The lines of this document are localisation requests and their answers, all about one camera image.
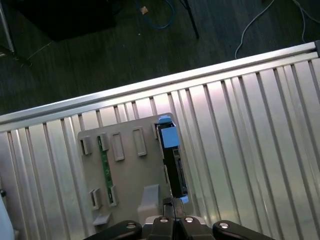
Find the corrugated metal sheet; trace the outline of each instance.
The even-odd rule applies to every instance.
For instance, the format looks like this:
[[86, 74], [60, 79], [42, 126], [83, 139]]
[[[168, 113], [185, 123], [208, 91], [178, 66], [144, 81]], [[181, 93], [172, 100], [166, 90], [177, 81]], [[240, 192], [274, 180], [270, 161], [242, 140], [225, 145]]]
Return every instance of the corrugated metal sheet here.
[[277, 240], [320, 239], [316, 52], [185, 80], [0, 126], [0, 176], [23, 240], [94, 232], [77, 134], [171, 112], [195, 214]]

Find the aluminum rail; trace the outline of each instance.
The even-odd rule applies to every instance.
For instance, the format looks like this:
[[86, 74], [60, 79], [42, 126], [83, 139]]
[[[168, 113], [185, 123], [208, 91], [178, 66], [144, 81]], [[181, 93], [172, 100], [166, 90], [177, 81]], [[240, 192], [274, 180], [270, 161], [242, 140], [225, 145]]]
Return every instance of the aluminum rail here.
[[151, 80], [142, 81], [126, 86], [121, 86], [109, 90], [104, 90], [80, 97], [75, 97], [68, 100], [63, 100], [43, 106], [30, 108], [27, 110], [17, 111], [0, 116], [0, 125], [21, 121], [29, 118], [36, 118], [47, 114], [74, 109], [87, 104], [97, 103], [103, 100], [118, 98], [128, 94], [156, 89], [168, 84], [176, 84], [183, 81], [204, 77], [208, 75], [218, 74], [226, 71], [231, 71], [239, 68], [244, 68], [250, 65], [276, 61], [286, 57], [296, 56], [314, 52], [316, 45], [314, 42], [305, 43], [298, 46], [288, 47], [281, 50], [262, 53], [255, 56], [240, 58], [228, 62], [223, 62], [211, 66], [206, 66], [198, 69], [193, 69], [185, 72], [180, 72], [168, 76], [163, 76]]

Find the black component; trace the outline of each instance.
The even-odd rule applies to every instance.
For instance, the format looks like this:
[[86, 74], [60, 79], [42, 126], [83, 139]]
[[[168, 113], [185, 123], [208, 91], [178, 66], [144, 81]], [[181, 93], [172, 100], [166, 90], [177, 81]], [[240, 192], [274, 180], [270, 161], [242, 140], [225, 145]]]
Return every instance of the black component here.
[[85, 240], [137, 240], [140, 239], [141, 233], [140, 223], [126, 220], [89, 236]]
[[163, 164], [166, 166], [168, 174], [170, 188], [173, 197], [181, 198], [188, 194], [184, 172], [182, 169], [179, 148], [170, 147], [165, 148], [164, 140], [162, 137], [162, 129], [173, 127], [172, 123], [157, 125], [157, 131], [159, 134], [159, 140], [161, 141], [161, 147], [163, 152]]
[[318, 57], [320, 58], [320, 40], [315, 41], [314, 44], [315, 44], [315, 50], [318, 53]]
[[165, 216], [154, 220], [152, 230], [147, 240], [172, 240], [174, 239], [175, 220]]
[[0, 195], [1, 195], [1, 197], [4, 198], [5, 196], [7, 196], [7, 192], [3, 189], [0, 189]]
[[217, 240], [274, 240], [271, 237], [227, 220], [216, 222], [212, 226], [212, 233]]
[[162, 200], [162, 215], [167, 218], [180, 219], [186, 216], [184, 204], [180, 198], [166, 197]]
[[198, 219], [192, 216], [181, 218], [178, 221], [178, 233], [180, 239], [188, 240], [214, 240], [211, 229], [207, 225], [201, 225]]
[[143, 228], [135, 221], [122, 221], [85, 240], [274, 240], [234, 222], [222, 220], [212, 229], [196, 217], [159, 216]]
[[15, 0], [14, 7], [54, 41], [115, 26], [106, 0]]

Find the metal stand leg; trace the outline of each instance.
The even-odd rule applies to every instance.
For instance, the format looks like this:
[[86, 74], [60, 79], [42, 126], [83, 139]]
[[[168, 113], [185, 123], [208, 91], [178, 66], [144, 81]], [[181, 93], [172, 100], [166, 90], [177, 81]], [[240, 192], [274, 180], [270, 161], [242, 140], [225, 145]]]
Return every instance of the metal stand leg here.
[[9, 49], [7, 49], [6, 47], [4, 47], [2, 45], [0, 45], [0, 53], [4, 54], [7, 57], [12, 58], [13, 60], [16, 60], [17, 62], [19, 62], [22, 65], [27, 65], [29, 67], [31, 67], [31, 65], [32, 65], [32, 63], [28, 59], [25, 59], [23, 57], [16, 55], [14, 52], [10, 51]]
[[0, 45], [0, 57], [7, 56], [7, 57], [10, 57], [10, 58], [16, 60], [17, 62], [21, 63], [22, 65], [27, 65], [30, 67], [32, 65], [32, 63], [28, 59], [20, 57], [16, 54], [15, 46], [14, 46], [14, 43], [13, 43], [11, 35], [10, 35], [9, 26], [7, 23], [6, 15], [5, 15], [1, 0], [0, 0], [0, 19], [1, 19], [1, 23], [3, 26], [4, 33], [5, 33], [5, 38], [8, 43], [8, 46], [9, 46], [9, 49], [7, 49], [6, 47]]
[[190, 5], [189, 5], [189, 1], [188, 0], [184, 0], [184, 4], [182, 4], [185, 9], [188, 11], [188, 14], [189, 14], [189, 17], [190, 17], [190, 20], [191, 20], [191, 23], [192, 23], [192, 27], [193, 27], [193, 30], [194, 30], [194, 33], [195, 33], [195, 36], [196, 36], [196, 39], [199, 39], [199, 32], [198, 32], [198, 29], [197, 29], [197, 26], [196, 26], [196, 23], [195, 23], [195, 19], [194, 19], [194, 16], [192, 14], [192, 11], [191, 11], [191, 8], [190, 8]]

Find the rectangular slot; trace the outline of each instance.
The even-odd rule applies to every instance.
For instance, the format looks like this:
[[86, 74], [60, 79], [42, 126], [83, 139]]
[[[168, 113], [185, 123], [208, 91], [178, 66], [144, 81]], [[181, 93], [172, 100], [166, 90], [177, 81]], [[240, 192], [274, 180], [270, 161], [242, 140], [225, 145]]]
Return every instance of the rectangular slot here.
[[80, 139], [80, 147], [82, 155], [88, 155], [92, 153], [91, 150], [91, 139], [89, 136]]
[[102, 150], [103, 151], [109, 150], [109, 142], [108, 142], [107, 134], [104, 132], [99, 134], [98, 137], [100, 138], [100, 141], [101, 141]]
[[83, 140], [80, 140], [82, 155], [86, 155], [85, 144]]
[[109, 195], [111, 196], [109, 197], [109, 205], [110, 207], [114, 207], [117, 205], [116, 186], [113, 185], [112, 187], [110, 187], [109, 192]]
[[121, 161], [125, 159], [124, 148], [122, 146], [120, 132], [115, 132], [112, 134], [112, 147], [114, 158], [116, 161]]
[[133, 129], [133, 139], [138, 156], [147, 155], [143, 129], [141, 126]]
[[93, 210], [98, 210], [102, 204], [101, 204], [101, 194], [100, 194], [100, 189], [94, 189], [90, 191], [90, 198], [91, 198], [91, 203], [92, 203], [92, 209]]

